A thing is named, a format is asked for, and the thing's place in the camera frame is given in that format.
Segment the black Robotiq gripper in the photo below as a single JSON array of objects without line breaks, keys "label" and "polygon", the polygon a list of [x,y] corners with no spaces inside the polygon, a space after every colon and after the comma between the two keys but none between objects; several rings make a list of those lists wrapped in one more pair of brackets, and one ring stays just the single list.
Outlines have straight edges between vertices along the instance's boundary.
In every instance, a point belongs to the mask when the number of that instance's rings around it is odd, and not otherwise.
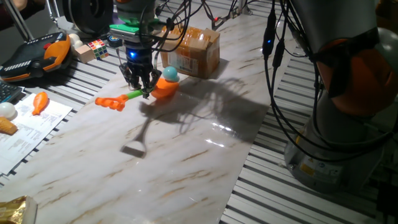
[{"label": "black Robotiq gripper", "polygon": [[152,63],[152,49],[133,46],[126,47],[126,63],[122,63],[119,69],[131,90],[141,88],[139,78],[142,77],[142,95],[147,99],[155,89],[162,72],[154,68]]}]

